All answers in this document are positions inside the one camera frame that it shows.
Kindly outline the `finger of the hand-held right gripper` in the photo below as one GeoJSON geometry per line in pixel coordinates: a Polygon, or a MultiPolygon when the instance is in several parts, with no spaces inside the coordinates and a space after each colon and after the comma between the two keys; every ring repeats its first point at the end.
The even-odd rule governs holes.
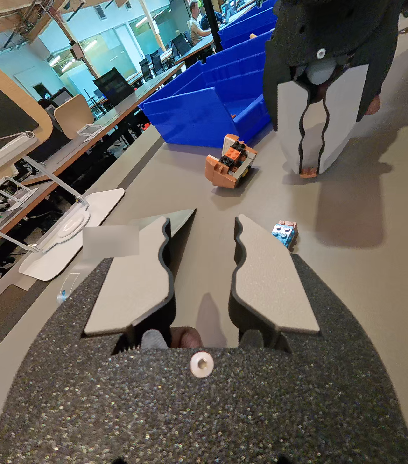
{"type": "Polygon", "coordinates": [[[369,65],[347,69],[326,91],[324,108],[327,122],[322,132],[323,145],[319,153],[318,173],[324,173],[338,158],[351,137],[369,65]]]}
{"type": "Polygon", "coordinates": [[[297,81],[277,86],[277,138],[289,167],[297,174],[302,171],[303,119],[309,100],[309,91],[297,81]]]}

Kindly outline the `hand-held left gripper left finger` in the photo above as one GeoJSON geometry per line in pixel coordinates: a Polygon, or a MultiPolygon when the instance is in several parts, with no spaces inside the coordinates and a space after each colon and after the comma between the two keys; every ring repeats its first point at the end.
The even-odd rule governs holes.
{"type": "Polygon", "coordinates": [[[170,270],[171,222],[161,216],[139,232],[139,254],[114,258],[84,328],[86,336],[165,331],[176,316],[170,270]]]}

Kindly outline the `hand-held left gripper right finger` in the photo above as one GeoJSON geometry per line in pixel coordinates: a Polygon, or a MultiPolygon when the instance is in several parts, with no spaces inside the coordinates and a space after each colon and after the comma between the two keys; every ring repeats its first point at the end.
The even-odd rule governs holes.
{"type": "Polygon", "coordinates": [[[249,217],[235,218],[236,267],[229,316],[240,334],[259,330],[263,338],[282,333],[317,335],[320,327],[292,254],[249,217]]]}

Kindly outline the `brown white blue brick assembly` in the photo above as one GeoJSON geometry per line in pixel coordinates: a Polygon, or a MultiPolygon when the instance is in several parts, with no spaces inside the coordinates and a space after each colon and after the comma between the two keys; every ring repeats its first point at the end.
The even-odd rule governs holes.
{"type": "Polygon", "coordinates": [[[293,252],[299,235],[298,225],[296,222],[280,220],[274,225],[272,235],[290,252],[293,252]]]}

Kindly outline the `blue plastic bin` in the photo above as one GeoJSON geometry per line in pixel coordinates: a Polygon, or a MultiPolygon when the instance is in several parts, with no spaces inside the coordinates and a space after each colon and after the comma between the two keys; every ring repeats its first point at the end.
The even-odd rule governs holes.
{"type": "Polygon", "coordinates": [[[262,94],[262,82],[266,61],[265,43],[272,30],[250,38],[240,44],[207,58],[201,66],[206,84],[225,84],[242,96],[258,97],[262,94]]]}
{"type": "Polygon", "coordinates": [[[223,84],[206,84],[200,62],[149,96],[140,108],[172,144],[221,148],[232,134],[249,142],[269,122],[263,93],[242,96],[223,84]]]}
{"type": "Polygon", "coordinates": [[[261,7],[255,7],[226,28],[220,29],[220,41],[223,49],[230,48],[256,36],[270,31],[276,25],[277,16],[273,13],[276,1],[265,1],[261,7]]]}

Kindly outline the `brown brick model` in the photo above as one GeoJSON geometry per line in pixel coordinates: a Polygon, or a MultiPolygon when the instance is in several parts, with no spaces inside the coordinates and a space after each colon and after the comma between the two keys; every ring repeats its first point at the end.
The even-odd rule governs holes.
{"type": "Polygon", "coordinates": [[[227,134],[221,157],[207,156],[204,175],[216,187],[235,189],[251,169],[257,154],[238,136],[227,134]]]}

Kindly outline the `black floor lamp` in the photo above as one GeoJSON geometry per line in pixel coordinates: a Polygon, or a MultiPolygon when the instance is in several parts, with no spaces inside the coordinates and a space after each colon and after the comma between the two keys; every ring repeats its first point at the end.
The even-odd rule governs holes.
{"type": "Polygon", "coordinates": [[[213,44],[215,46],[215,52],[218,53],[223,50],[223,47],[219,35],[219,26],[214,6],[211,0],[203,0],[202,2],[209,22],[210,32],[212,34],[213,44]]]}

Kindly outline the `row of black office chairs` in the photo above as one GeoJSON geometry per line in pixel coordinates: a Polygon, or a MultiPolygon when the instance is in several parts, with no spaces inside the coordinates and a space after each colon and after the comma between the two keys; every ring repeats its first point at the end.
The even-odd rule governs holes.
{"type": "Polygon", "coordinates": [[[154,76],[162,74],[174,66],[178,60],[191,49],[191,40],[188,32],[180,33],[171,39],[166,51],[158,49],[140,61],[140,68],[144,81],[151,80],[154,76]]]}

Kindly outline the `long wooden table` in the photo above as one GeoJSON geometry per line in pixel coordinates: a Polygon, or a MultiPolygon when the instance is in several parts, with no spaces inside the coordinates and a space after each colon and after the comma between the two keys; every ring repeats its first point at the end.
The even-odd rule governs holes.
{"type": "Polygon", "coordinates": [[[153,94],[164,82],[176,74],[184,62],[181,62],[159,76],[143,84],[138,90],[134,91],[126,99],[122,100],[113,109],[95,123],[102,126],[102,130],[92,139],[78,136],[71,142],[59,149],[50,156],[44,163],[43,168],[57,175],[72,165],[81,155],[91,149],[99,140],[102,139],[110,130],[117,126],[127,115],[132,113],[144,100],[153,94]]]}

